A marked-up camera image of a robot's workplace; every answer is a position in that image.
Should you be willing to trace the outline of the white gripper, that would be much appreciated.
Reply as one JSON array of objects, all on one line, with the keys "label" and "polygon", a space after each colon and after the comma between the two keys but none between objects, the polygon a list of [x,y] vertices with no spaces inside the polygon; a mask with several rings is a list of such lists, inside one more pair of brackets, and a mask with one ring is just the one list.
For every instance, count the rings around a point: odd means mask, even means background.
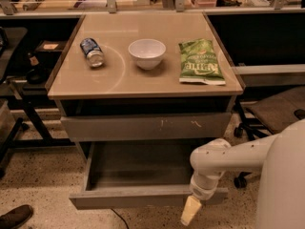
[{"label": "white gripper", "polygon": [[215,175],[200,175],[194,172],[190,181],[190,191],[193,196],[188,196],[182,216],[181,223],[188,226],[194,216],[201,209],[200,200],[209,200],[215,193],[219,180],[223,177],[223,173]]}]

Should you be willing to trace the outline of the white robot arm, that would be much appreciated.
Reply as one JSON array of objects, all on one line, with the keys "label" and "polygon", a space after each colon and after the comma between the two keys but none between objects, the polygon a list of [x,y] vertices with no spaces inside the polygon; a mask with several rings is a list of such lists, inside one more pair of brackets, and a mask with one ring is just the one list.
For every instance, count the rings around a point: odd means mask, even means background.
[{"label": "white robot arm", "polygon": [[193,150],[181,222],[189,225],[227,171],[261,172],[255,229],[305,229],[305,120],[277,135],[232,146],[218,138]]}]

